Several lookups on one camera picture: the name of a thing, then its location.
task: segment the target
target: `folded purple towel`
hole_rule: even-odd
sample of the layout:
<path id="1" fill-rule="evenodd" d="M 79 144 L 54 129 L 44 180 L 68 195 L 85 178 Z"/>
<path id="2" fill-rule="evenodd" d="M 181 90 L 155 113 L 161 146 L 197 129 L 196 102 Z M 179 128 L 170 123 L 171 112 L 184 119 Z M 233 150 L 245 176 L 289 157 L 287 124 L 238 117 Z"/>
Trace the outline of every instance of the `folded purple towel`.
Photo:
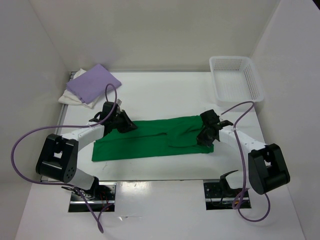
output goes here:
<path id="1" fill-rule="evenodd" d="M 97 64 L 89 71 L 69 81 L 66 89 L 76 95 L 82 103 L 89 104 L 105 92 L 107 84 L 113 84 L 116 88 L 121 86 L 119 80 L 101 64 Z"/>

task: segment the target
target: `white wall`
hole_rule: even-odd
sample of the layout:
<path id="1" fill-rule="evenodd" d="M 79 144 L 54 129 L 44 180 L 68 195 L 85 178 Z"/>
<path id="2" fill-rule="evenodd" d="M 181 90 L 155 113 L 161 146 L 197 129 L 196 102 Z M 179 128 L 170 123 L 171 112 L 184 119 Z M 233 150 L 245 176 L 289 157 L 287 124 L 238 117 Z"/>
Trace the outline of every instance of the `white wall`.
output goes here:
<path id="1" fill-rule="evenodd" d="M 30 0 L 68 70 L 209 70 L 249 56 L 278 0 Z"/>
<path id="2" fill-rule="evenodd" d="M 31 185 L 13 171 L 14 142 L 34 128 L 56 124 L 68 72 L 27 0 L 0 1 L 0 239 L 15 238 Z M 18 146 L 16 162 L 28 177 L 48 131 Z"/>
<path id="3" fill-rule="evenodd" d="M 313 1 L 280 1 L 252 58 L 265 91 L 264 138 L 282 148 L 306 239 L 319 239 L 320 10 Z"/>

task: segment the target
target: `folded green fabric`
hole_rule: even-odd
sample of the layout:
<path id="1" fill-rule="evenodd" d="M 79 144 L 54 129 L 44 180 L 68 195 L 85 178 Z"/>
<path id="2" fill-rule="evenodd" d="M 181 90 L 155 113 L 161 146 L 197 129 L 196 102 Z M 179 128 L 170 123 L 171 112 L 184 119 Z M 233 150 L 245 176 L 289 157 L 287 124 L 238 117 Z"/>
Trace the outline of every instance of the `folded green fabric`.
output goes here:
<path id="1" fill-rule="evenodd" d="M 94 143 L 92 161 L 136 159 L 182 154 L 208 154 L 214 146 L 197 145 L 197 135 L 203 128 L 200 116 L 134 121 L 138 129 L 110 134 Z"/>

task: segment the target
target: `stack of folded towels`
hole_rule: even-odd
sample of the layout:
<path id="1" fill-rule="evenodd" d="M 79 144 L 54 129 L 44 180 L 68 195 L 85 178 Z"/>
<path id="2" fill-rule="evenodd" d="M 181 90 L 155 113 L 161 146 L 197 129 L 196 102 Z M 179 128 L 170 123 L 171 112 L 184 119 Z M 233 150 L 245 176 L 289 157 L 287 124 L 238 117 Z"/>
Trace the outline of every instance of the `stack of folded towels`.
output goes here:
<path id="1" fill-rule="evenodd" d="M 73 80 L 66 84 L 66 90 L 58 102 L 93 108 L 99 96 L 105 92 L 107 84 L 113 84 L 116 88 L 121 86 L 121 82 L 101 64 L 97 64 L 89 71 L 80 69 Z M 107 92 L 112 90 L 112 87 L 108 87 Z"/>

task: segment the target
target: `white plastic basket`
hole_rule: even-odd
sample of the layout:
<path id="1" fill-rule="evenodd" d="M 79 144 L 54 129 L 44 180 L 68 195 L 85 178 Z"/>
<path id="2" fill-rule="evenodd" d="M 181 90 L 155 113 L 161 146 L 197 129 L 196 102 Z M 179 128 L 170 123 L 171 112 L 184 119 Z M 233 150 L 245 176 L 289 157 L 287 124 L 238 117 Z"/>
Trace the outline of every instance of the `white plastic basket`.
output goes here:
<path id="1" fill-rule="evenodd" d="M 209 60 L 216 103 L 232 106 L 244 101 L 264 99 L 260 77 L 254 63 L 244 56 L 212 56 Z"/>

